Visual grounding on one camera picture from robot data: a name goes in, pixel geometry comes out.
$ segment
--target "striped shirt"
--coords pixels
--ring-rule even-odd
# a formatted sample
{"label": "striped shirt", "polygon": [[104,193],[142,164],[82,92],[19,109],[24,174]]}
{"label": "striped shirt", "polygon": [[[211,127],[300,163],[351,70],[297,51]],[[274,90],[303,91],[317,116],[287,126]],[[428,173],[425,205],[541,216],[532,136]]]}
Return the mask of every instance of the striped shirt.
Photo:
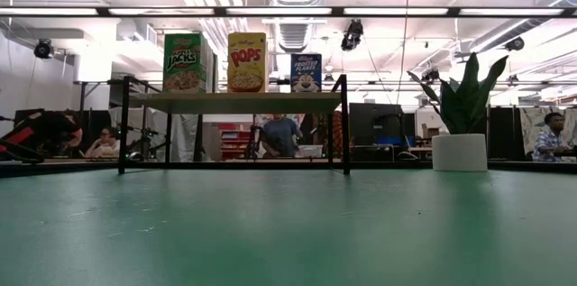
{"label": "striped shirt", "polygon": [[533,161],[560,162],[561,158],[552,155],[550,152],[539,152],[541,147],[558,147],[562,146],[561,135],[555,135],[550,129],[539,133],[535,141],[535,150],[533,151]]}

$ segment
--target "blue shirt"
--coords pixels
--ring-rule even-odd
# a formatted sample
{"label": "blue shirt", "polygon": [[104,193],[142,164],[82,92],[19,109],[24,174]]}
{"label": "blue shirt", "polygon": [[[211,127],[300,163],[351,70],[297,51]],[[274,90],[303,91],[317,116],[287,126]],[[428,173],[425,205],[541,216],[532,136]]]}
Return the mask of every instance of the blue shirt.
{"label": "blue shirt", "polygon": [[535,150],[533,151],[533,161],[559,162],[561,158],[552,155],[550,152],[541,153],[541,147],[557,147],[563,145],[561,135],[555,135],[551,130],[539,133],[535,141]]}
{"label": "blue shirt", "polygon": [[273,150],[280,153],[281,157],[295,157],[295,144],[292,135],[297,134],[297,124],[294,121],[283,117],[279,120],[270,120],[262,130],[266,133],[265,142]]}

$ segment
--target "yellow cereal box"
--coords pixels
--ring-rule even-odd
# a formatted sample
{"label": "yellow cereal box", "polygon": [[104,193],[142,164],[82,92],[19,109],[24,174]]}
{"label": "yellow cereal box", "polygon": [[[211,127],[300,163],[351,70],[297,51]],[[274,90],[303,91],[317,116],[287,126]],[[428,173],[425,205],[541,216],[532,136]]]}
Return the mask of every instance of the yellow cereal box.
{"label": "yellow cereal box", "polygon": [[266,33],[230,33],[228,35],[228,91],[265,92],[268,83],[266,57]]}

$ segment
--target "green table surface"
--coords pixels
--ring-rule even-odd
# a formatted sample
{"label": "green table surface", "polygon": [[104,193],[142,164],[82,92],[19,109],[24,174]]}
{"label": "green table surface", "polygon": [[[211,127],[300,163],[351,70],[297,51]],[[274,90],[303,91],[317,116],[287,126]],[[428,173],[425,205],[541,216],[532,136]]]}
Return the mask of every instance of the green table surface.
{"label": "green table surface", "polygon": [[0,180],[0,285],[577,285],[577,176],[115,171]]}

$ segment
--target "wooden shelf top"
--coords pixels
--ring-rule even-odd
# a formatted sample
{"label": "wooden shelf top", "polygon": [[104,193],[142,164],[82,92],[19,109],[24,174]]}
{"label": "wooden shelf top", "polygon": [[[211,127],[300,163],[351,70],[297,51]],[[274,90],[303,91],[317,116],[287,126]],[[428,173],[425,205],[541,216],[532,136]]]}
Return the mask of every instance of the wooden shelf top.
{"label": "wooden shelf top", "polygon": [[140,106],[176,114],[330,114],[338,93],[159,93],[133,94]]}

